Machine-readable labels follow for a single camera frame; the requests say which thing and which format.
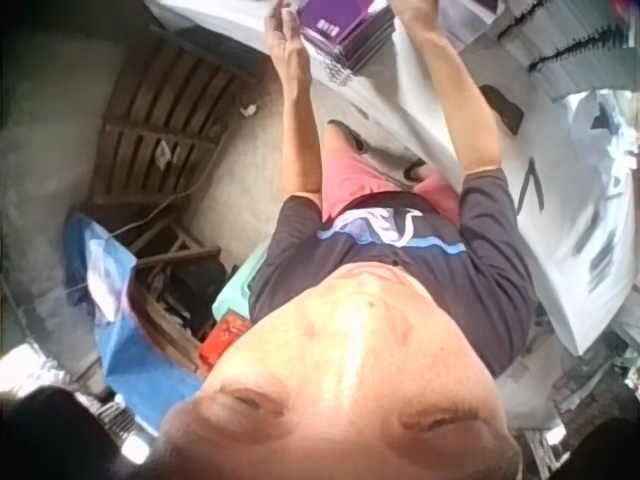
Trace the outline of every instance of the purple book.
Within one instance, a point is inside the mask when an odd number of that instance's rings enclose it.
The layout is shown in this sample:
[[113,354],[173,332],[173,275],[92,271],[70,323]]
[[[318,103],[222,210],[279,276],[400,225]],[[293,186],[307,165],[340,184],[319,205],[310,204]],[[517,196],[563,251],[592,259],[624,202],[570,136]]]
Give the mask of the purple book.
[[308,0],[300,9],[303,31],[339,44],[366,15],[373,0]]

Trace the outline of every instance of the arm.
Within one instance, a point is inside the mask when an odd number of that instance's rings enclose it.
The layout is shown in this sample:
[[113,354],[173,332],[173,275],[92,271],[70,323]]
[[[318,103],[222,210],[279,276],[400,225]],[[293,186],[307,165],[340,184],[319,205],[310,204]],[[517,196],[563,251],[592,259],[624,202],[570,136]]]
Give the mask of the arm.
[[500,167],[493,112],[458,53],[438,30],[438,1],[392,0],[391,5],[429,69],[464,174]]
[[267,44],[282,83],[282,184],[286,196],[300,195],[319,204],[322,189],[320,140],[311,105],[309,54],[302,44],[293,10],[276,0],[265,22]]

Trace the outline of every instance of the shoe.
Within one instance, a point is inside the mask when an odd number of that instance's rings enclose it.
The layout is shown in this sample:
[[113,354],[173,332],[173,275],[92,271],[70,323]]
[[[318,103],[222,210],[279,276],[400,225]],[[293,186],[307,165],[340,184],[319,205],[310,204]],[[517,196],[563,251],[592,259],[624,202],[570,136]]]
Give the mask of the shoe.
[[413,173],[413,171],[418,168],[418,167],[422,167],[423,165],[426,165],[427,162],[425,162],[424,160],[422,160],[421,158],[416,158],[411,165],[409,165],[407,168],[405,168],[402,172],[402,176],[404,177],[404,179],[409,182],[409,183],[416,183],[418,182],[418,180],[416,180],[415,178],[413,178],[411,176],[411,174]]
[[356,150],[358,151],[358,153],[360,155],[364,155],[365,153],[367,153],[367,142],[364,141],[364,139],[360,136],[360,134],[358,132],[356,132],[354,129],[352,129],[349,125],[347,125],[344,122],[341,122],[340,120],[329,120],[327,122],[329,125],[335,125],[336,127],[340,128],[343,132],[347,133],[352,139],[353,139],[353,143],[355,144]]

